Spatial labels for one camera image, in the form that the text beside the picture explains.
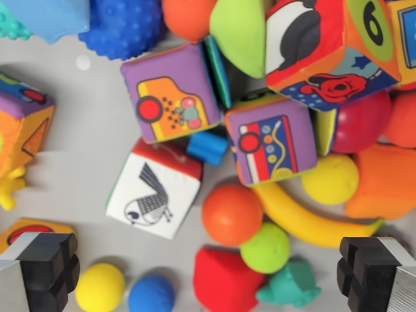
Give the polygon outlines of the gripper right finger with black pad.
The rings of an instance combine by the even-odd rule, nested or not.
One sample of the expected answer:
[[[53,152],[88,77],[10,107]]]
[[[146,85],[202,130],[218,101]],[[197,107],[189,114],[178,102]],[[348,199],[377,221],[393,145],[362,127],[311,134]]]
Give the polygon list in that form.
[[[345,237],[337,284],[351,311],[415,311],[415,258],[394,238]]]

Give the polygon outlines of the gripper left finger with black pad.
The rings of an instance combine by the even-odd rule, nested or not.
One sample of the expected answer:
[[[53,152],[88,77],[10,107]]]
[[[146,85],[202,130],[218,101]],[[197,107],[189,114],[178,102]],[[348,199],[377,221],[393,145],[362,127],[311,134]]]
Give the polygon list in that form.
[[[63,311],[77,286],[74,233],[26,232],[1,254],[1,311]]]

